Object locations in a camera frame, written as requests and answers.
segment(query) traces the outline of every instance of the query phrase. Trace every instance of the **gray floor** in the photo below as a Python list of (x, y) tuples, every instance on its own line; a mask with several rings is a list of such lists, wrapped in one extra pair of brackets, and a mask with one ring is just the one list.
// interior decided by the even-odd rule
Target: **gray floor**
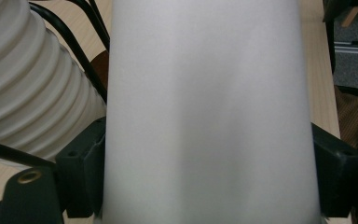
[[(351, 42), (358, 40), (358, 15), (348, 28), (342, 28), (341, 23), (348, 14), (344, 12), (335, 22), (335, 41)], [(336, 53), (336, 72), (334, 82), (339, 86), (358, 88), (358, 54)]]

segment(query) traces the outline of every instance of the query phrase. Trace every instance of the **brown object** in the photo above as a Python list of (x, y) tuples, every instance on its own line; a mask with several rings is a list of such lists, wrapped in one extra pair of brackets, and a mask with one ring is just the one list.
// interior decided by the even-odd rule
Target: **brown object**
[(342, 93), (337, 87), (336, 101), (342, 141), (358, 148), (358, 96)]
[(105, 50), (97, 55), (92, 61), (91, 65), (107, 89), (107, 80), (109, 73), (109, 53)]
[(348, 27), (351, 25), (351, 23), (353, 22), (354, 18), (356, 17), (358, 13), (358, 7), (353, 7), (350, 11), (350, 13), (348, 13), (347, 17), (345, 18), (345, 20), (341, 23), (342, 27)]

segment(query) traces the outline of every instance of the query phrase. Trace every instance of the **wooden table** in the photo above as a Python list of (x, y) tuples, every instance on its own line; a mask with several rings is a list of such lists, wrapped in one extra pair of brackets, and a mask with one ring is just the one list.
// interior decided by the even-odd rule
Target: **wooden table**
[[(65, 1), (37, 2), (59, 17), (72, 29), (89, 59), (103, 51), (103, 45), (91, 28), (84, 13), (72, 3)], [(112, 0), (99, 0), (97, 4), (110, 31)], [(321, 0), (300, 0), (304, 52), (309, 82), (311, 120), (318, 126), (339, 137), (336, 99), (330, 68), (327, 37), (322, 23), (323, 3)], [(7, 180), (18, 171), (0, 163), (0, 200)], [(90, 219), (71, 219), (67, 223), (91, 223)], [(337, 218), (329, 223), (344, 224), (349, 221)]]

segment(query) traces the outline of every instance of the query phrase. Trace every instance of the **brown fabric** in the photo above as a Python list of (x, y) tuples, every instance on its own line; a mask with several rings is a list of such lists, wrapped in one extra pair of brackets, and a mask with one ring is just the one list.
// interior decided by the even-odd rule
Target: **brown fabric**
[(358, 96), (342, 93), (337, 87), (335, 91), (341, 139), (358, 148)]
[(91, 65), (97, 73), (98, 77), (100, 77), (104, 87), (107, 88), (109, 53), (107, 51), (101, 52), (91, 61)]

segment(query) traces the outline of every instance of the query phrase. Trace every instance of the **wooden surface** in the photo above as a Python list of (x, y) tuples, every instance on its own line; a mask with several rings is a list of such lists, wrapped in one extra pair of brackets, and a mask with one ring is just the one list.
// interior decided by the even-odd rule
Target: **wooden surface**
[[(91, 28), (84, 13), (75, 5), (65, 1), (37, 2), (59, 15), (73, 30), (80, 45), (91, 60), (103, 51), (103, 45)], [(112, 0), (99, 0), (97, 4), (110, 31)], [(328, 132), (339, 136), (336, 99), (328, 55), (327, 37), (322, 23), (322, 0), (300, 0), (304, 52), (309, 82), (311, 120)], [(0, 164), (0, 199), (7, 180), (18, 171)], [(91, 223), (90, 219), (71, 219), (66, 223)], [(350, 223), (332, 219), (330, 223)]]

